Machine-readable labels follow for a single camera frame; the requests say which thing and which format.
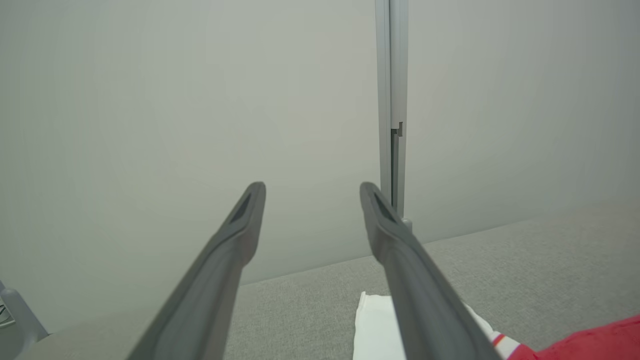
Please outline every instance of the white stripe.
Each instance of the white stripe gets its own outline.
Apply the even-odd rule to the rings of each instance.
[[[495,346],[495,350],[498,352],[503,359],[508,359],[509,356],[516,350],[520,343],[511,339],[507,336],[503,337],[502,340]]]

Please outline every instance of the red fabric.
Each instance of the red fabric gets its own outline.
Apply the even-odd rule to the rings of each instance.
[[[640,315],[576,332],[535,353],[520,345],[509,360],[640,360]]]
[[[502,340],[504,338],[504,334],[500,334],[498,335],[495,339],[493,339],[493,346],[495,347],[496,345],[498,345],[498,343],[500,342],[500,340]]]

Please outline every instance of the vertical metal post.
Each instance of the vertical metal post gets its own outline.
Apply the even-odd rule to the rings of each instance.
[[[376,0],[380,185],[400,217],[404,216],[408,0]]]

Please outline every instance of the white wall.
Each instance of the white wall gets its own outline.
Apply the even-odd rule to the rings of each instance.
[[[639,5],[410,3],[404,213],[422,241],[640,195]]]
[[[374,4],[0,5],[0,279],[49,331],[157,306],[252,181],[252,282],[368,255]]]

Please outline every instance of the white towel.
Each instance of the white towel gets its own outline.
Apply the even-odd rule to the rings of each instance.
[[[519,343],[494,331],[491,325],[465,304],[501,358],[507,359]],[[353,360],[405,360],[396,311],[389,296],[360,295],[356,310]]]

